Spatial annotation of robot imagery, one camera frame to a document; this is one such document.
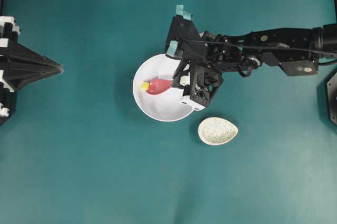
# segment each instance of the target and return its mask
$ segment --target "red object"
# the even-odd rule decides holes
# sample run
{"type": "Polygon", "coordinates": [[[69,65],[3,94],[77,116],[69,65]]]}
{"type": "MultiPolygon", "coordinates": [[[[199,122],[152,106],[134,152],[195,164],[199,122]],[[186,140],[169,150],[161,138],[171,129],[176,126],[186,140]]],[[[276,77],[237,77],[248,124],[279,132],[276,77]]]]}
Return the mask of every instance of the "red object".
{"type": "Polygon", "coordinates": [[[146,92],[151,95],[158,95],[171,88],[172,81],[156,78],[149,83],[150,86],[146,92]]]}

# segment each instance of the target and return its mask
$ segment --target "teal table surface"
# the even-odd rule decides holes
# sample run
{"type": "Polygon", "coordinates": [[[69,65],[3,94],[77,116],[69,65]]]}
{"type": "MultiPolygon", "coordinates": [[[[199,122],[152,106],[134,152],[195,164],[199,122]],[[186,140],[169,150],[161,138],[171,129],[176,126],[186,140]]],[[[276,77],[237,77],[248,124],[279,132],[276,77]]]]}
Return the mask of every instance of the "teal table surface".
{"type": "Polygon", "coordinates": [[[228,35],[336,21],[333,0],[5,0],[19,42],[65,71],[21,90],[0,128],[0,223],[337,223],[335,66],[224,74],[211,106],[178,122],[137,107],[134,73],[163,53],[176,4],[228,35]],[[239,134],[203,144],[208,116],[239,134]]]}

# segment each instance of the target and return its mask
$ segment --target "screw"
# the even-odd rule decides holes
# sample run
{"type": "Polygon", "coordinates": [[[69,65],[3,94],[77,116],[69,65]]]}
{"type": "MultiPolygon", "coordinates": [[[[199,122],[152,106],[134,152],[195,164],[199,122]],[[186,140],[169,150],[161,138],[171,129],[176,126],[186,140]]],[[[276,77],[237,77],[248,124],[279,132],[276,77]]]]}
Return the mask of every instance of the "screw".
{"type": "Polygon", "coordinates": [[[263,36],[261,37],[261,41],[266,41],[266,40],[268,40],[268,36],[267,36],[267,35],[263,35],[263,36]]]}

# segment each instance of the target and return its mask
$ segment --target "white bowl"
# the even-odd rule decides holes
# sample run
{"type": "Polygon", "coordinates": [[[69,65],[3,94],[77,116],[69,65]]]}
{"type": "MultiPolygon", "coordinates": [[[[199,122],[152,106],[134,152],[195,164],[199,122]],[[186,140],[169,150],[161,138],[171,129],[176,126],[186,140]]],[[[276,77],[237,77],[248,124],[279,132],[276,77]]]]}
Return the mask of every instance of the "white bowl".
{"type": "Polygon", "coordinates": [[[179,60],[159,54],[145,61],[137,70],[133,79],[133,96],[139,108],[149,117],[165,122],[177,121],[193,112],[189,105],[180,100],[183,90],[170,88],[159,95],[150,95],[141,89],[144,81],[155,78],[171,80],[179,60]]]}
{"type": "Polygon", "coordinates": [[[223,118],[210,117],[198,127],[200,139],[208,145],[221,145],[231,141],[239,132],[236,125],[223,118]]]}

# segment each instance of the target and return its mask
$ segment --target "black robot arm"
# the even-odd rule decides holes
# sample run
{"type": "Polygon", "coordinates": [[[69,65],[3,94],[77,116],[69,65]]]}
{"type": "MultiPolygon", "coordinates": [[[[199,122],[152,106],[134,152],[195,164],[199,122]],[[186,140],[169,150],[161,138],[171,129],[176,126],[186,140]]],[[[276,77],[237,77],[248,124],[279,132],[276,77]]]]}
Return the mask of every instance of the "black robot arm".
{"type": "Polygon", "coordinates": [[[166,56],[181,60],[172,87],[184,90],[182,103],[201,110],[212,101],[224,72],[248,77],[265,63],[278,66],[288,76],[304,76],[317,74],[320,65],[337,63],[319,62],[337,58],[337,24],[215,36],[208,31],[200,35],[182,14],[173,17],[165,51],[166,56]]]}

